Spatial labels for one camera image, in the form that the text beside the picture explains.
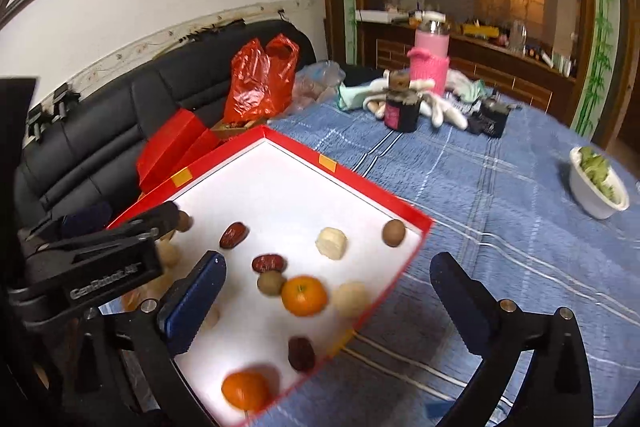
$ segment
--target small bottle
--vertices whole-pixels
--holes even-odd
[[[385,125],[399,132],[414,132],[418,127],[422,97],[410,87],[409,74],[393,71],[389,74],[386,93]]]

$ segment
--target sofa backrest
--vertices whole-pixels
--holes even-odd
[[[222,118],[232,57],[250,39],[265,46],[279,33],[300,46],[297,70],[316,61],[306,35],[288,22],[231,26],[142,64],[82,100],[40,142],[23,149],[14,186],[18,225],[34,227],[101,200],[114,216],[125,210],[140,194],[136,160],[147,140],[179,107],[212,127]]]

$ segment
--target table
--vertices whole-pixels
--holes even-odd
[[[580,324],[594,394],[594,425],[608,425],[640,379],[640,184],[612,164],[630,194],[625,212],[596,221],[568,187],[568,154],[585,140],[533,107],[512,112],[501,139],[451,126],[390,131],[364,111],[332,103],[276,130],[330,156],[433,217],[416,261],[365,326],[318,374],[252,425],[431,426],[427,405],[455,399],[473,375],[470,355],[429,282],[449,251],[495,298],[524,311],[571,308]],[[301,204],[305,193],[300,192]],[[516,397],[524,353],[498,404]]]

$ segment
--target yellow tape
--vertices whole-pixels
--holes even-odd
[[[171,181],[174,182],[175,188],[182,187],[185,183],[190,182],[191,180],[193,180],[193,176],[191,175],[191,171],[188,167],[185,167],[171,176]]]
[[[331,158],[327,158],[327,156],[325,156],[324,154],[320,155],[320,157],[318,158],[318,163],[331,172],[335,172],[335,167],[338,165]]]
[[[353,338],[356,332],[354,330],[348,330],[343,336],[341,336],[340,340],[337,341],[334,346],[329,350],[329,356],[335,357],[340,350],[347,345],[347,343]]]

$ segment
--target pink bottle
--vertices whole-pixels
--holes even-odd
[[[422,24],[415,31],[415,47],[408,53],[411,80],[432,78],[432,91],[443,95],[449,71],[449,30],[446,18],[437,12],[425,12]]]

